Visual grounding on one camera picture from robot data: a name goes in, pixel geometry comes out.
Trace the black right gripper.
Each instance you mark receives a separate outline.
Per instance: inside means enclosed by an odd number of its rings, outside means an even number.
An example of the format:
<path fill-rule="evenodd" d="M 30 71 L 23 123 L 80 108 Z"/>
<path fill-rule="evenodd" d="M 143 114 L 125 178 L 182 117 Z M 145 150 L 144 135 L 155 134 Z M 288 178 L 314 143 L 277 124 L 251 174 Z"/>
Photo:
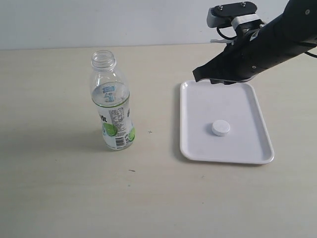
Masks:
<path fill-rule="evenodd" d="M 241 29 L 233 44 L 206 64 L 193 70 L 196 82 L 208 79 L 211 84 L 231 85 L 247 82 L 272 67 L 272 29 Z"/>

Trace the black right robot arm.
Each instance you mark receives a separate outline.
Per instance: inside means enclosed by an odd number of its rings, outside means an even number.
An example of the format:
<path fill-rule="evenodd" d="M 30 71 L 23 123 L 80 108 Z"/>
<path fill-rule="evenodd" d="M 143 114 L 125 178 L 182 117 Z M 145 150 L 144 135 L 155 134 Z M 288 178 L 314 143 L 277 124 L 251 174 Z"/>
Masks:
<path fill-rule="evenodd" d="M 250 1 L 217 5 L 208 10 L 207 25 L 221 30 L 232 27 L 234 37 L 223 52 L 193 70 L 196 82 L 244 83 L 261 72 L 306 54 L 317 46 L 317 2 L 290 0 L 283 13 L 269 23 L 256 14 Z"/>

